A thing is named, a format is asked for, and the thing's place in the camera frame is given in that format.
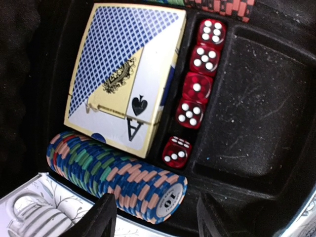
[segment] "black tray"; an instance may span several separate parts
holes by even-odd
[[[256,3],[249,24],[186,9],[174,80],[145,161],[185,175],[188,191],[174,215],[159,225],[120,210],[118,214],[165,233],[198,236],[198,197],[208,193],[255,235],[271,236],[286,226],[303,203],[316,180],[316,36],[307,25],[310,18],[303,25],[278,12],[282,9],[271,8],[273,3],[261,2]],[[82,0],[43,0],[39,5],[41,25],[30,46],[29,89],[34,97],[29,98],[28,120],[36,141],[30,153],[39,171],[50,172],[74,191],[96,200],[51,172],[45,159],[50,139],[69,130],[63,125],[68,89],[92,6],[92,1]],[[228,31],[201,128],[192,132],[181,127],[174,115],[198,25],[205,18],[223,21]],[[161,160],[172,135],[194,147],[182,170],[171,169]]]

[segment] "playing card deck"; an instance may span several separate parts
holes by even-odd
[[[96,3],[79,48],[65,125],[145,158],[185,22],[184,10]]]

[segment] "red die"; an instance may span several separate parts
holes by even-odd
[[[177,121],[184,127],[198,129],[201,125],[205,106],[181,98],[176,112]]]
[[[220,57],[220,51],[209,46],[197,45],[192,52],[190,70],[211,77],[215,76]]]
[[[211,94],[213,78],[188,72],[184,80],[182,97],[206,104]]]
[[[191,150],[189,142],[178,137],[170,137],[164,147],[162,160],[172,168],[181,169],[186,164]]]
[[[225,37],[226,26],[222,22],[215,19],[205,19],[201,22],[197,34],[198,43],[222,50]]]

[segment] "blue diamond pattern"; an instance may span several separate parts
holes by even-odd
[[[69,116],[134,53],[178,18],[174,12],[161,10],[97,8],[81,54]]]

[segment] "spade symbol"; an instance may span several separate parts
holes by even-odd
[[[143,96],[139,95],[139,99],[135,97],[132,100],[132,108],[136,116],[140,115],[147,108],[147,105],[148,105],[147,101],[142,100],[142,99],[143,99]]]

